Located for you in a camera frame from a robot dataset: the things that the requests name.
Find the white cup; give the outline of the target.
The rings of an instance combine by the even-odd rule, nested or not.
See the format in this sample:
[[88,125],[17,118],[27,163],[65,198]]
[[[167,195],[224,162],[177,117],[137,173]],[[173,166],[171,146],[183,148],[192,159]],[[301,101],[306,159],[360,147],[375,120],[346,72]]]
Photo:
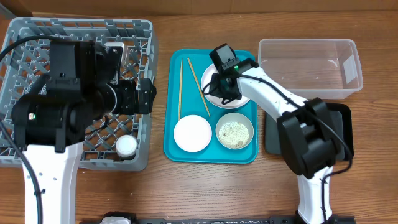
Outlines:
[[122,159],[132,159],[137,151],[138,141],[134,136],[123,135],[116,141],[116,152]]

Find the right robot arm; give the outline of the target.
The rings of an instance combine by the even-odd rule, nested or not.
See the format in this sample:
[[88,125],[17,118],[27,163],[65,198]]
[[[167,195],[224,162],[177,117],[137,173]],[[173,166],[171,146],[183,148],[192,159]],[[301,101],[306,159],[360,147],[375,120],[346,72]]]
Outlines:
[[335,171],[336,157],[344,152],[353,164],[351,148],[336,132],[328,105],[320,98],[308,100],[286,90],[270,78],[251,58],[240,60],[228,44],[209,54],[217,72],[202,92],[222,103],[249,98],[277,123],[282,157],[297,175],[299,205],[296,223],[354,223],[354,217],[339,217],[330,208],[330,179],[349,171]]

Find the grey bowl with rice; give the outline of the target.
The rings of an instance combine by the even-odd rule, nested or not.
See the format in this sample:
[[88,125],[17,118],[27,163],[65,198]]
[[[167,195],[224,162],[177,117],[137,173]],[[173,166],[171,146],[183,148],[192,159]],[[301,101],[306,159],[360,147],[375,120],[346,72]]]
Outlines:
[[228,113],[222,116],[216,124],[216,137],[226,148],[243,149],[254,137],[252,122],[241,113]]

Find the small white bowl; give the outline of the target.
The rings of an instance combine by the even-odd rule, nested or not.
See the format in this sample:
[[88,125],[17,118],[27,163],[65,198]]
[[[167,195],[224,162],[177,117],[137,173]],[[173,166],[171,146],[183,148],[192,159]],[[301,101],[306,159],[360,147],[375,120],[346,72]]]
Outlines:
[[186,152],[199,152],[209,145],[212,129],[209,122],[198,115],[181,118],[174,128],[174,140],[177,146]]

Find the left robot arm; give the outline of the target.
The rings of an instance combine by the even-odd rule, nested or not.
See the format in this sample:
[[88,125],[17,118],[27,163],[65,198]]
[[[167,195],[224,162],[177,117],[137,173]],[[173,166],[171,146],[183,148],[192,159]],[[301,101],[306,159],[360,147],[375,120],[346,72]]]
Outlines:
[[149,78],[125,80],[122,42],[49,37],[48,73],[12,107],[14,132],[1,131],[22,161],[26,223],[73,223],[76,175],[94,121],[152,112]]

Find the wooden chopstick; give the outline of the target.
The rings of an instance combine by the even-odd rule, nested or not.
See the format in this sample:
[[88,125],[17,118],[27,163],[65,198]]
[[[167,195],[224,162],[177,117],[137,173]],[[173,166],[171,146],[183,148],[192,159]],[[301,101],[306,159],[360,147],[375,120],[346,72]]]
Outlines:
[[195,71],[194,71],[193,65],[192,65],[191,60],[190,60],[189,57],[187,57],[187,61],[188,61],[188,64],[189,64],[189,66],[190,66],[190,70],[191,70],[191,72],[192,72],[192,74],[193,74],[195,83],[196,83],[196,85],[197,85],[197,88],[198,88],[198,91],[199,91],[199,93],[200,93],[200,96],[201,96],[202,102],[203,102],[203,104],[204,104],[204,107],[205,107],[205,109],[206,109],[206,112],[207,112],[208,116],[211,117],[211,114],[210,114],[210,111],[209,111],[209,109],[208,109],[208,106],[207,106],[207,103],[206,103],[204,94],[203,94],[203,92],[202,92],[202,90],[201,90],[201,86],[200,86],[200,84],[199,84],[199,82],[198,82],[198,78],[197,78],[197,76],[196,76],[196,73],[195,73]]
[[182,112],[182,85],[183,85],[183,59],[180,60],[180,81],[179,81],[179,93],[178,93],[178,121],[181,119]]

